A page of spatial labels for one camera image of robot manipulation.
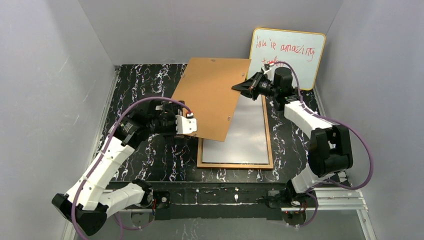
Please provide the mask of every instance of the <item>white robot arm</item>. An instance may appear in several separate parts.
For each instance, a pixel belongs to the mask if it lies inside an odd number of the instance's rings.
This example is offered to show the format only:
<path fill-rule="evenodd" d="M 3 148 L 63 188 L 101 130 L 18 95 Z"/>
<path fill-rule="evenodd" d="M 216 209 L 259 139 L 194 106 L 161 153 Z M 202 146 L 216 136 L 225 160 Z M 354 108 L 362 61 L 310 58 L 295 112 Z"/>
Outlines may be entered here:
<path fill-rule="evenodd" d="M 188 113 L 184 117 L 178 104 L 150 101 L 149 104 L 137 106 L 123 118 L 114 134 L 106 138 L 105 144 L 74 186 L 65 194 L 57 193 L 54 196 L 53 205 L 72 221 L 72 204 L 85 180 L 76 200 L 75 219 L 89 236 L 95 234 L 108 217 L 128 206 L 150 206 L 153 189 L 141 179 L 110 193 L 104 193 L 104 190 L 122 163 L 150 134 L 163 134 L 169 139 L 196 131 L 197 121 L 193 114 Z"/>

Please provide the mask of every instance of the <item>black marble table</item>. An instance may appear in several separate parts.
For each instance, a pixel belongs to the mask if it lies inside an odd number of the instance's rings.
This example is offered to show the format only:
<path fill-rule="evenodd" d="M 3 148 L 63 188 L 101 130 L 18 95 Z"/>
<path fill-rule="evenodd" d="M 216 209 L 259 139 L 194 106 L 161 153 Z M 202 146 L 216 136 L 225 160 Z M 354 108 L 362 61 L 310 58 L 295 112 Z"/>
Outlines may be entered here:
<path fill-rule="evenodd" d="M 152 93 L 171 97 L 185 64 L 122 65 L 113 93 L 100 146 L 107 131 L 120 114 L 132 103 Z M 303 91 L 305 103 L 318 111 L 313 91 Z M 119 168 L 112 181 L 188 182 L 277 182 L 286 183 L 305 167 L 308 137 L 291 121 L 266 101 L 273 170 L 257 169 L 198 169 L 198 139 L 190 137 L 184 146 L 166 144 L 160 135 L 152 135 Z"/>

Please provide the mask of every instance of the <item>white wall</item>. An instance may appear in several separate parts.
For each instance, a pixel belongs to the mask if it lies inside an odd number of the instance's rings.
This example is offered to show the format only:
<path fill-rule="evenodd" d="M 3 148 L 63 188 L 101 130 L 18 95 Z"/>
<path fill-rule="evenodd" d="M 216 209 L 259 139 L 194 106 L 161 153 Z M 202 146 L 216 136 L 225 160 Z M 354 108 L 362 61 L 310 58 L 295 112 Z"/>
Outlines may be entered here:
<path fill-rule="evenodd" d="M 378 239 L 423 239 L 424 2 L 344 1 L 327 34 L 316 86 L 328 116 L 369 142 L 375 172 L 363 188 Z M 357 140 L 349 172 L 368 173 Z"/>
<path fill-rule="evenodd" d="M 2 1 L 0 32 L 0 239 L 58 240 L 114 67 L 76 0 Z"/>
<path fill-rule="evenodd" d="M 248 58 L 257 27 L 326 33 L 343 0 L 79 0 L 114 65 Z"/>

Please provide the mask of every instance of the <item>wooden board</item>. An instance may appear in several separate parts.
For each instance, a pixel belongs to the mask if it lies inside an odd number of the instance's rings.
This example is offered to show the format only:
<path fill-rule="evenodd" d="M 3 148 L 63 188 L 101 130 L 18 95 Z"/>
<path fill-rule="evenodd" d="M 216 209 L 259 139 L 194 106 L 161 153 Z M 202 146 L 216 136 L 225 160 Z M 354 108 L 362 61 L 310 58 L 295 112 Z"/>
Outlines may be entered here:
<path fill-rule="evenodd" d="M 193 57 L 173 99 L 184 100 L 197 120 L 198 138 L 224 142 L 240 92 L 231 87 L 246 79 L 250 59 Z"/>
<path fill-rule="evenodd" d="M 252 62 L 247 77 L 253 76 L 264 63 L 284 61 L 295 70 L 300 89 L 312 90 L 325 42 L 326 36 L 322 33 L 256 28 L 253 31 L 250 49 Z"/>

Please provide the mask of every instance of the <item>purple cable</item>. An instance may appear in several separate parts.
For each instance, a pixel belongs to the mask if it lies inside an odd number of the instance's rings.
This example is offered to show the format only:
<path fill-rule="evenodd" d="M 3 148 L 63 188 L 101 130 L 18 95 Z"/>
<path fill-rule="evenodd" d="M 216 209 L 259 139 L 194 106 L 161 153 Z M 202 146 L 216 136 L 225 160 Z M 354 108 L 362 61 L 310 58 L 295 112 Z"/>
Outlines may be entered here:
<path fill-rule="evenodd" d="M 187 111 L 189 113 L 191 113 L 192 111 L 190 110 L 190 108 L 188 106 L 186 106 L 184 103 L 179 102 L 177 100 L 168 98 L 168 97 L 163 97 L 163 96 L 151 96 L 151 97 L 146 97 L 143 99 L 140 99 L 138 101 L 136 101 L 135 103 L 131 104 L 119 117 L 118 121 L 115 122 L 115 124 L 113 125 L 112 131 L 110 132 L 109 136 L 113 136 L 117 130 L 117 126 L 119 125 L 119 123 L 121 123 L 121 121 L 124 119 L 124 117 L 133 109 L 135 108 L 137 105 L 146 102 L 146 101 L 151 101 L 151 100 L 162 100 L 162 101 L 169 101 L 169 102 L 173 102 L 175 104 L 178 104 L 180 106 L 182 106 L 183 108 L 187 109 Z M 104 144 L 104 148 L 103 148 L 103 153 L 106 153 L 106 150 L 109 147 L 109 144 L 111 144 L 112 138 L 109 137 L 107 139 L 107 142 Z M 103 159 L 103 154 L 101 154 L 98 157 L 98 160 L 94 163 L 93 167 L 90 169 L 90 171 L 88 171 L 87 175 L 85 176 L 86 179 L 88 179 L 91 174 L 94 172 L 94 170 L 96 169 L 96 167 L 100 164 L 100 162 Z M 86 184 L 87 180 L 84 179 L 82 180 L 81 184 L 79 185 L 78 190 L 75 193 L 75 197 L 73 198 L 73 202 L 72 202 L 72 207 L 70 209 L 70 218 L 72 220 L 72 225 L 75 228 L 76 233 L 83 239 L 83 240 L 89 240 L 84 234 L 83 231 L 81 231 L 80 227 L 77 224 L 77 219 L 75 217 L 75 210 L 77 208 L 77 202 L 78 202 L 78 198 L 80 197 L 80 193 L 84 187 L 84 185 Z"/>
<path fill-rule="evenodd" d="M 318 212 L 318 200 L 317 200 L 317 198 L 314 195 L 310 194 L 309 191 L 306 192 L 306 195 L 313 198 L 313 200 L 315 201 L 315 210 L 313 211 L 313 214 L 310 217 L 310 219 L 307 222 L 305 222 L 304 224 L 299 225 L 299 227 L 305 227 L 306 225 L 312 223 L 312 221 L 314 220 L 314 218 L 315 218 L 315 216 L 317 215 L 317 212 Z"/>
<path fill-rule="evenodd" d="M 117 214 L 115 213 L 113 215 L 113 218 L 115 218 L 115 221 L 117 221 L 117 223 L 119 224 L 119 240 L 123 240 L 124 239 L 124 225 L 122 224 L 122 219 L 121 219 L 121 215 L 119 215 L 119 212 L 117 212 Z"/>

